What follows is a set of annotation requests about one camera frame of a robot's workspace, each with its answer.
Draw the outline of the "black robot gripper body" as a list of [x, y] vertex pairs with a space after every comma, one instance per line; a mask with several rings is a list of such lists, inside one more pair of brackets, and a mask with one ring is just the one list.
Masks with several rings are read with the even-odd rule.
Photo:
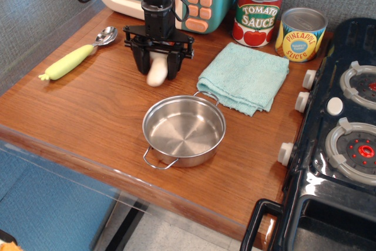
[[123, 31], [126, 35], [125, 46], [144, 46], [150, 52], [168, 54], [181, 52], [184, 58], [194, 56], [194, 39], [176, 29], [176, 13], [174, 1], [155, 6], [142, 1], [145, 16], [143, 25], [126, 25]]

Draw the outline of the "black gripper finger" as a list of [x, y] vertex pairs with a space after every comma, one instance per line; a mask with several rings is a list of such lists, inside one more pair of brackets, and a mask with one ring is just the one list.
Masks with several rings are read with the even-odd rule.
[[167, 55], [167, 78], [173, 80], [180, 71], [184, 56], [181, 52], [169, 52]]
[[147, 75], [151, 68], [150, 51], [144, 46], [132, 46], [133, 57], [135, 59], [138, 71]]

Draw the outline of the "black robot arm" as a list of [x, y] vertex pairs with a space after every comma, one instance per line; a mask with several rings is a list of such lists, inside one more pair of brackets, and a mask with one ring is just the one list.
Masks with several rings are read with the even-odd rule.
[[172, 80], [180, 71], [184, 58], [192, 58], [194, 38], [178, 31], [176, 21], [187, 20], [188, 12], [180, 18], [175, 0], [142, 0], [145, 23], [125, 26], [125, 46], [133, 52], [138, 71], [147, 74], [151, 69], [153, 52], [167, 56], [167, 78]]

